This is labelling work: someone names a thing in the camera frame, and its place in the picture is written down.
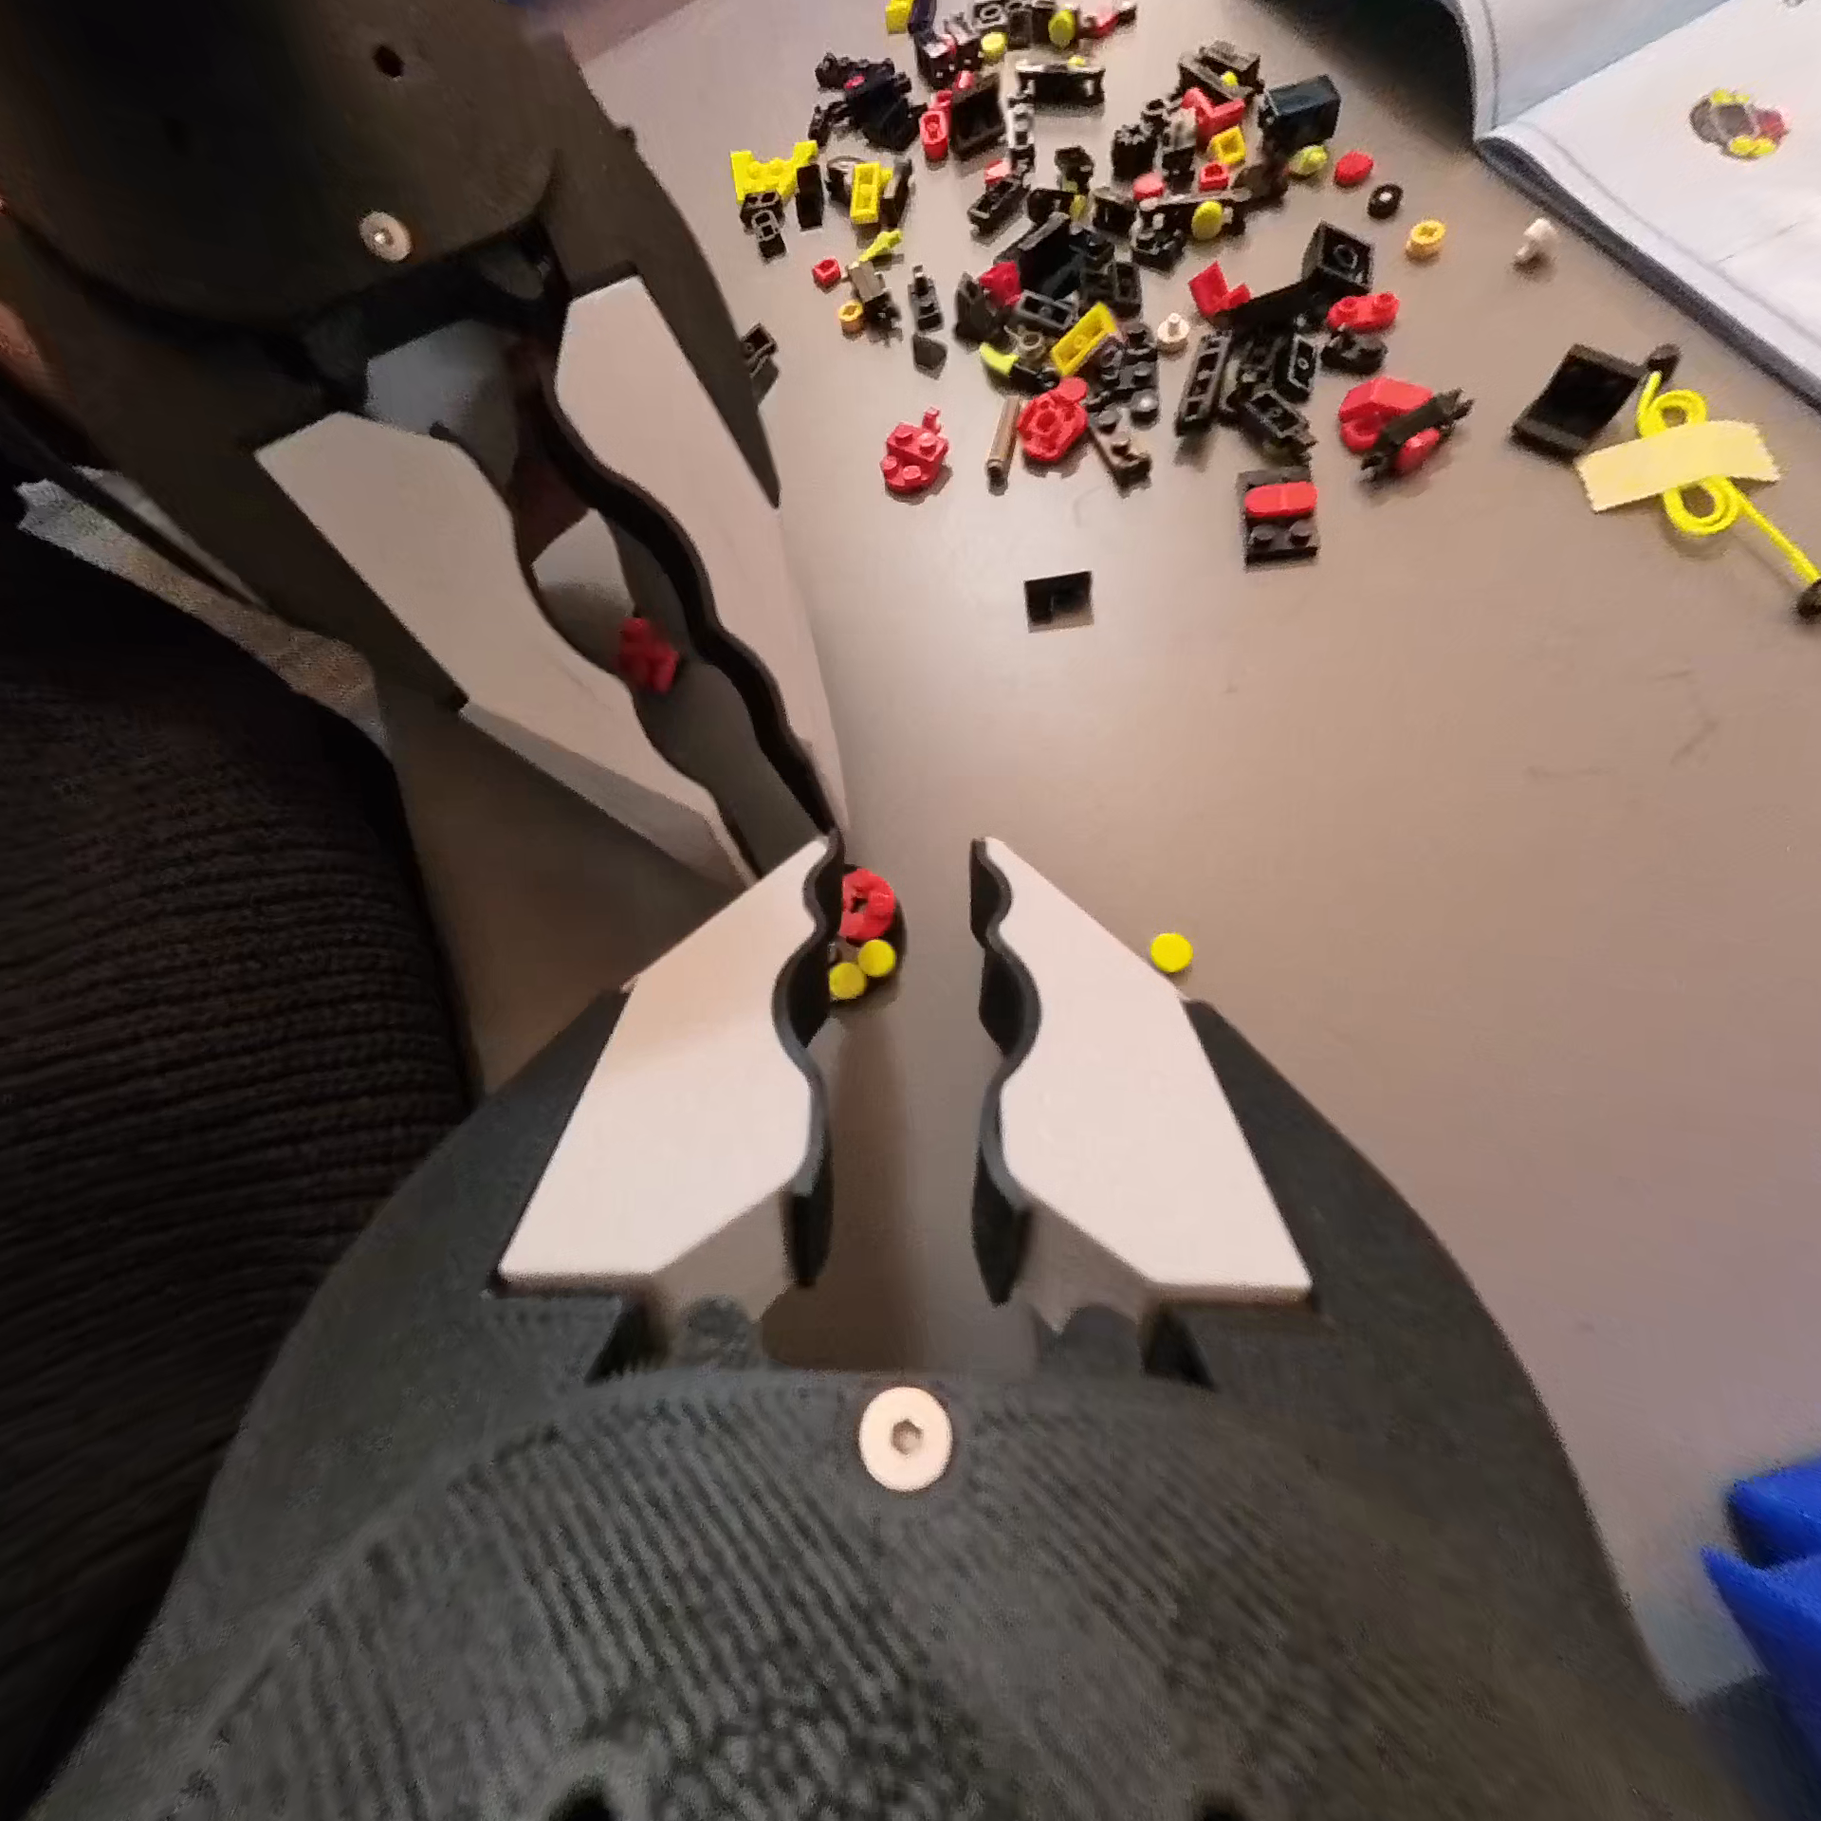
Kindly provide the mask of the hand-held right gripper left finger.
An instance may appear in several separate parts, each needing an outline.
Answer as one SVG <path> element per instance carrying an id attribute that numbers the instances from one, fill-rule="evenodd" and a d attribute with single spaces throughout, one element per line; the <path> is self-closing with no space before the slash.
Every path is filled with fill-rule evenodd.
<path id="1" fill-rule="evenodd" d="M 828 996 L 844 843 L 815 837 L 640 971 L 499 1261 L 524 1293 L 624 1293 L 654 1324 L 762 1315 L 832 1237 Z"/>

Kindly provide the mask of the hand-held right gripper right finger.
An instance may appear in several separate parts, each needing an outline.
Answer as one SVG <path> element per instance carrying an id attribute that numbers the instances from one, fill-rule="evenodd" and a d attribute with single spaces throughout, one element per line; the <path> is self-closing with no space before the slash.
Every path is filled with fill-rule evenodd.
<path id="1" fill-rule="evenodd" d="M 1314 1276 L 1207 1056 L 1200 1010 L 1000 837 L 970 841 L 978 1017 L 995 1050 L 970 1255 L 1050 1332 L 1105 1310 L 1308 1312 Z"/>

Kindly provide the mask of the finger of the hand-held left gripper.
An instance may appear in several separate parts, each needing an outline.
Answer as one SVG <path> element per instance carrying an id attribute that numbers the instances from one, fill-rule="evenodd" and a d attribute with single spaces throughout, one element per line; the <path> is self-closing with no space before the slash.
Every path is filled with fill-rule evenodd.
<path id="1" fill-rule="evenodd" d="M 658 752 L 683 758 L 736 843 L 839 833 L 845 785 L 783 514 L 646 283 L 571 302 L 542 407 L 629 608 L 679 650 L 669 689 L 634 691 Z"/>
<path id="2" fill-rule="evenodd" d="M 258 467 L 462 695 L 460 718 L 706 881 L 797 849 L 797 813 L 736 810 L 651 741 L 631 687 L 564 641 L 512 514 L 457 443 L 332 414 Z"/>

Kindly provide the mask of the round black lego plate assembly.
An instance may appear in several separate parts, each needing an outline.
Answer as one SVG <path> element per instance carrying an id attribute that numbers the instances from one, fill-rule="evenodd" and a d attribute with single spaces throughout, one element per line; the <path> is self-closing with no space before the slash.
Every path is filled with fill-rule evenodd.
<path id="1" fill-rule="evenodd" d="M 871 869 L 850 867 L 826 947 L 828 998 L 837 1009 L 891 985 L 904 958 L 904 908 L 896 887 Z"/>

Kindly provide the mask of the pile of lego pieces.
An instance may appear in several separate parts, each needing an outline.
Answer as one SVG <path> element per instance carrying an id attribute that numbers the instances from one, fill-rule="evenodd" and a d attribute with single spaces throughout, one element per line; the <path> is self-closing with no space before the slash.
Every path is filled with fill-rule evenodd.
<path id="1" fill-rule="evenodd" d="M 1145 276 L 1168 277 L 1194 249 L 1237 238 L 1282 206 L 1290 184 L 1331 175 L 1366 189 L 1374 158 L 1335 152 L 1342 98 L 1331 76 L 1267 82 L 1262 57 L 1225 37 L 1174 59 L 1172 85 L 1105 149 L 1060 144 L 1040 170 L 1038 122 L 1091 123 L 1105 102 L 1105 65 L 1088 46 L 1133 27 L 1135 4 L 886 4 L 885 31 L 914 59 L 828 51 L 813 72 L 806 135 L 783 153 L 730 152 L 742 227 L 762 259 L 844 218 L 860 240 L 815 263 L 824 291 L 844 288 L 845 333 L 904 322 L 882 268 L 901 244 L 922 170 L 956 167 L 980 189 L 968 238 L 987 263 L 953 283 L 951 304 L 922 264 L 904 287 L 912 354 L 923 372 L 942 335 L 975 352 L 992 384 L 1020 399 L 1079 376 L 1091 440 L 1119 486 L 1148 470 L 1130 431 L 1157 421 L 1157 365 L 1188 359 L 1171 416 L 1183 443 L 1233 425 L 1271 467 L 1314 446 L 1308 404 L 1322 372 L 1383 376 L 1398 298 L 1374 283 L 1374 244 L 1321 218 L 1287 283 L 1250 288 L 1212 260 L 1189 276 L 1189 308 L 1145 318 Z"/>

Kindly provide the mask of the black lego plate red tile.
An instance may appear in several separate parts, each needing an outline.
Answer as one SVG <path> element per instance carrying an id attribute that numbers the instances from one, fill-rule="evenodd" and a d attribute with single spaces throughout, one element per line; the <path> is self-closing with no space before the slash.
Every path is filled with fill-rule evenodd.
<path id="1" fill-rule="evenodd" d="M 1245 567 L 1318 556 L 1318 488 L 1303 463 L 1241 470 L 1236 477 Z"/>

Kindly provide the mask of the red black lego clip piece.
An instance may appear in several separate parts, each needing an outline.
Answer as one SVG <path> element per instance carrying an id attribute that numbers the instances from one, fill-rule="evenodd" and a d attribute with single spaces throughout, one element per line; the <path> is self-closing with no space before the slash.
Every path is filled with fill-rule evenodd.
<path id="1" fill-rule="evenodd" d="M 1411 380 L 1373 377 L 1348 390 L 1335 412 L 1342 446 L 1366 482 L 1419 470 L 1471 412 L 1463 390 L 1433 393 Z"/>

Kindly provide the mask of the black lego slope piece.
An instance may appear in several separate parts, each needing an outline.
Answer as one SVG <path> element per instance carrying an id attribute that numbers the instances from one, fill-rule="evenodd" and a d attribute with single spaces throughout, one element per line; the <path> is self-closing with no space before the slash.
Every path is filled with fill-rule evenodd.
<path id="1" fill-rule="evenodd" d="M 1571 463 L 1594 449 L 1648 380 L 1673 377 L 1678 362 L 1678 344 L 1659 344 L 1640 362 L 1574 344 L 1516 416 L 1509 438 L 1546 459 Z"/>

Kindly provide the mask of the lego instruction booklet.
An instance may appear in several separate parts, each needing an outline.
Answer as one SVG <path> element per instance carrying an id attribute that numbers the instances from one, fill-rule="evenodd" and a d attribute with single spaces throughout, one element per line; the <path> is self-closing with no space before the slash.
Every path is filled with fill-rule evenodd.
<path id="1" fill-rule="evenodd" d="M 1447 2 L 1483 158 L 1819 402 L 1819 4 Z"/>

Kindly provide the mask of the person's black knit sweater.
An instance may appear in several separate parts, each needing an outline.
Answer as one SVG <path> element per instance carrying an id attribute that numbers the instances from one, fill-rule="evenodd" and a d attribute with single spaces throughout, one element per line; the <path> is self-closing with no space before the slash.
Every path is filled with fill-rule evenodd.
<path id="1" fill-rule="evenodd" d="M 4 656 L 3 1793 L 121 1674 L 320 1280 L 465 1108 L 388 760 L 227 648 Z"/>

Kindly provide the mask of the blue storage bin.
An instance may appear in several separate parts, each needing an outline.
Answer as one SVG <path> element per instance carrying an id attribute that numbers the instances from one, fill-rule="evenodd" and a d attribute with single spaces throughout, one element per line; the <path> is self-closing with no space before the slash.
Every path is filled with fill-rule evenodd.
<path id="1" fill-rule="evenodd" d="M 1819 1702 L 1819 1461 L 1758 1471 L 1725 1496 L 1737 1552 L 1704 1551 L 1715 1594 L 1793 1711 Z"/>

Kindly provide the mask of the beige tape strip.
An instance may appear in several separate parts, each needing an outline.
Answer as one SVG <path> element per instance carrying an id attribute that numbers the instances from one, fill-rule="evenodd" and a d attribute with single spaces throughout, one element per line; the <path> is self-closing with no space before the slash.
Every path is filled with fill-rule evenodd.
<path id="1" fill-rule="evenodd" d="M 1592 449 L 1574 468 L 1597 514 L 1709 484 L 1774 486 L 1782 480 L 1763 434 L 1732 419 L 1659 427 L 1650 436 Z"/>

